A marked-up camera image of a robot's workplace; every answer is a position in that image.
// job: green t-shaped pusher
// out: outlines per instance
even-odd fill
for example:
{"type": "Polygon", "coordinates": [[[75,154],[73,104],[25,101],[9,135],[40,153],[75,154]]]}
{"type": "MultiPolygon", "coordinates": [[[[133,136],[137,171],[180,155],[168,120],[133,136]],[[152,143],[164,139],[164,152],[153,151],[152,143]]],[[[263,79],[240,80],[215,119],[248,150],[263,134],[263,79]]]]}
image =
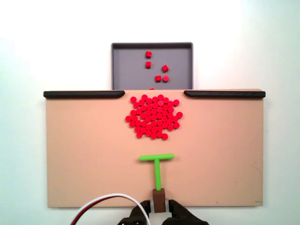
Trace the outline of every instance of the green t-shaped pusher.
{"type": "Polygon", "coordinates": [[[151,155],[151,156],[140,156],[141,161],[150,161],[154,160],[154,168],[155,168],[155,183],[156,190],[161,190],[161,181],[160,181],[160,166],[159,161],[161,159],[171,159],[174,158],[174,154],[161,154],[161,155],[151,155]]]}

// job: red wire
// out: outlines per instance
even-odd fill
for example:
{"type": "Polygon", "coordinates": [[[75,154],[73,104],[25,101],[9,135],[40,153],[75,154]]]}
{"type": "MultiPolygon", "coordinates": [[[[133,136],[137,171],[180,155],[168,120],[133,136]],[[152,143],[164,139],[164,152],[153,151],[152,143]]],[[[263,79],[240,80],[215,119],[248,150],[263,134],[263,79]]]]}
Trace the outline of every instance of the red wire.
{"type": "Polygon", "coordinates": [[[106,200],[106,199],[110,199],[110,198],[114,198],[114,197],[122,197],[122,198],[126,198],[126,197],[123,197],[123,196],[111,196],[111,197],[107,197],[107,198],[103,198],[103,199],[99,199],[98,201],[95,201],[91,204],[89,204],[88,206],[86,206],[83,210],[81,210],[80,213],[78,213],[78,215],[73,219],[71,225],[75,225],[78,220],[80,219],[80,217],[87,211],[89,210],[91,207],[93,207],[94,205],[97,205],[98,203],[106,200]]]}

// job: wooden board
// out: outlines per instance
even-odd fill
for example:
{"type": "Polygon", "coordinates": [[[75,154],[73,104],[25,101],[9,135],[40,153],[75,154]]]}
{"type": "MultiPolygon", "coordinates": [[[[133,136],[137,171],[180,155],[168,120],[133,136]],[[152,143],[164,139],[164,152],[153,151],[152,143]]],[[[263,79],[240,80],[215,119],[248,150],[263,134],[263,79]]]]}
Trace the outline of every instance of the wooden board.
{"type": "MultiPolygon", "coordinates": [[[[116,99],[47,99],[49,207],[81,207],[125,193],[151,198],[154,164],[141,155],[173,153],[161,162],[166,198],[185,206],[263,203],[263,99],[190,98],[183,90],[127,90],[116,99]],[[137,139],[125,122],[130,97],[178,99],[180,128],[169,139],[137,139]]],[[[132,206],[116,198],[98,207],[132,206]]]]}

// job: white wall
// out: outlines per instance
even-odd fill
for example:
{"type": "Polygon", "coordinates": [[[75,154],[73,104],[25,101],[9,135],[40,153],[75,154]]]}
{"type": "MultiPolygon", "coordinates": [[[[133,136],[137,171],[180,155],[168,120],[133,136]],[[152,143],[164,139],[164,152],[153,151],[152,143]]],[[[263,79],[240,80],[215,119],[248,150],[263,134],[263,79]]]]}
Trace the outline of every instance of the white wall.
{"type": "MultiPolygon", "coordinates": [[[[267,93],[263,206],[191,212],[210,225],[300,224],[300,3],[195,2],[0,0],[0,224],[68,224],[75,213],[47,208],[44,90],[109,90],[112,42],[184,41],[195,89],[267,93]]],[[[79,224],[129,212],[90,210],[79,224]]]]}

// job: white cable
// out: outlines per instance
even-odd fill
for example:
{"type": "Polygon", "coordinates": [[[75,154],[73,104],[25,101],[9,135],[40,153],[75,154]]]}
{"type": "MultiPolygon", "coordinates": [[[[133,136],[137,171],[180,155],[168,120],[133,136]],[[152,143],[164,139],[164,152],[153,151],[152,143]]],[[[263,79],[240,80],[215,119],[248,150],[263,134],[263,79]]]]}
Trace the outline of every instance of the white cable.
{"type": "Polygon", "coordinates": [[[146,213],[146,211],[144,210],[144,208],[142,207],[142,205],[141,205],[136,199],[134,199],[133,197],[130,197],[130,196],[128,196],[128,195],[126,195],[126,194],[122,194],[122,193],[115,193],[115,194],[104,195],[104,196],[101,196],[101,197],[99,197],[99,198],[95,198],[95,199],[93,199],[92,201],[86,203],[84,206],[82,206],[82,207],[77,211],[76,215],[74,216],[74,218],[73,218],[72,221],[71,221],[71,224],[72,224],[72,222],[75,220],[75,218],[80,214],[80,212],[81,212],[83,209],[85,209],[87,206],[89,206],[89,205],[91,205],[91,204],[93,204],[93,203],[95,203],[96,201],[99,201],[99,200],[101,200],[101,199],[104,199],[104,198],[113,198],[113,197],[123,197],[123,198],[127,198],[127,199],[133,201],[133,202],[141,209],[142,213],[144,214],[144,216],[145,216],[145,218],[146,218],[146,220],[147,220],[148,225],[151,225],[150,220],[149,220],[149,217],[147,216],[147,213],[146,213]]]}

